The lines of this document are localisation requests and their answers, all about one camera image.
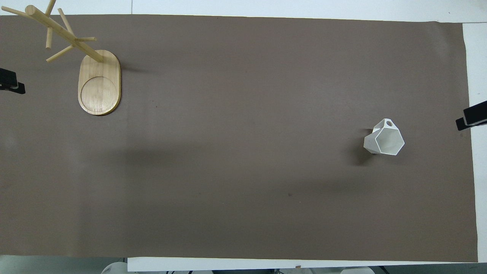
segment table surface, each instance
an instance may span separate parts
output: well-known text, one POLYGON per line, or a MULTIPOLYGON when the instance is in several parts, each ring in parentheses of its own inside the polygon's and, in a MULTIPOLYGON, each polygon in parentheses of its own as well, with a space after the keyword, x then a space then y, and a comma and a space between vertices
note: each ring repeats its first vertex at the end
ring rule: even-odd
MULTIPOLYGON (((18 10, 28 4, 40 9, 47 0, 6 0, 2 5, 18 10)), ((395 21, 439 21, 478 22, 464 24, 464 40, 467 50, 467 70, 470 105, 487 100, 487 1, 409 1, 371 0, 357 4, 355 1, 336 3, 330 0, 305 1, 261 1, 259 4, 243 0, 221 3, 216 0, 194 1, 89 1, 80 6, 77 1, 59 1, 66 14, 184 14, 249 17, 296 17, 357 20, 395 21)), ((487 201, 479 199, 487 195, 487 145, 482 142, 487 137, 487 127, 471 129, 473 167, 476 194, 478 261, 487 262, 487 201)), ((251 268, 293 268, 333 267, 358 265, 394 265, 435 262, 405 261, 327 261, 327 260, 259 260, 259 259, 211 259, 211 258, 129 258, 129 271, 162 270, 206 270, 206 269, 251 269, 251 268)))

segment oval wooden base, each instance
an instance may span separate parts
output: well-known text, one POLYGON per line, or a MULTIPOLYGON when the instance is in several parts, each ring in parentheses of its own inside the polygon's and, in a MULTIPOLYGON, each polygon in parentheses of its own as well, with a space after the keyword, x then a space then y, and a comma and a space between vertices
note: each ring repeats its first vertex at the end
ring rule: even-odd
POLYGON ((79 69, 78 101, 81 107, 93 115, 106 115, 120 102, 120 62, 106 50, 97 50, 103 56, 99 63, 85 56, 79 69))

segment black clamp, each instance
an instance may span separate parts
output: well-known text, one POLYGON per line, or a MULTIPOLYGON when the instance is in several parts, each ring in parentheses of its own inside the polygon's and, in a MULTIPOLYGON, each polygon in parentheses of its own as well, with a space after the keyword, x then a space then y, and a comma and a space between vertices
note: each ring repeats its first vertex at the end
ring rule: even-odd
POLYGON ((487 101, 464 109, 463 115, 455 121, 458 131, 487 124, 487 101))
POLYGON ((2 68, 0 68, 0 90, 25 94, 25 86, 17 82, 16 73, 2 68))

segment wooden peg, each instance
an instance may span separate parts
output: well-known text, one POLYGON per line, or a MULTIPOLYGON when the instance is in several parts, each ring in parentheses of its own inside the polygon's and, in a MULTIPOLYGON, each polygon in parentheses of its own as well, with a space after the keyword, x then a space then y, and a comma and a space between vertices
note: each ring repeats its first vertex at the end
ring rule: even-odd
POLYGON ((51 15, 51 12, 53 11, 54 4, 56 3, 56 0, 50 0, 49 5, 47 5, 47 9, 45 12, 45 15, 49 17, 51 15))
POLYGON ((54 54, 53 56, 47 58, 46 61, 48 63, 50 63, 50 62, 56 60, 57 58, 63 56, 65 53, 67 53, 68 51, 70 51, 70 50, 72 50, 74 48, 75 47, 73 47, 73 45, 69 45, 68 47, 66 47, 65 49, 61 50, 60 52, 58 52, 58 53, 54 54))
POLYGON ((64 25, 66 26, 66 29, 68 29, 68 31, 71 32, 71 34, 74 34, 73 33, 73 30, 71 29, 71 26, 69 25, 68 19, 64 15, 64 12, 62 12, 62 9, 59 8, 59 9, 57 9, 57 11, 59 11, 59 15, 61 15, 61 19, 64 22, 64 25))
POLYGON ((46 38, 46 49, 51 49, 52 44, 53 44, 53 28, 48 27, 47 38, 46 38))
POLYGON ((82 37, 82 38, 76 38, 75 40, 79 42, 96 41, 96 37, 82 37))
POLYGON ((34 19, 34 18, 30 17, 29 15, 27 15, 25 12, 21 12, 19 10, 14 10, 14 9, 11 9, 11 8, 5 7, 5 6, 2 6, 1 9, 3 11, 10 12, 10 13, 13 13, 13 14, 17 14, 17 15, 23 16, 25 18, 34 19))

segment hexagonal mug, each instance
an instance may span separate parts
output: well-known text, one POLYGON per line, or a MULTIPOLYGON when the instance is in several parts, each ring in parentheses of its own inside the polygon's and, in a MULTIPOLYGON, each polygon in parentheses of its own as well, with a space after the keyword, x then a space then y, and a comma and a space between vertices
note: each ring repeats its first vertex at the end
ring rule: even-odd
POLYGON ((364 138, 364 148, 372 154, 397 155, 404 146, 401 132, 391 119, 383 119, 364 138))

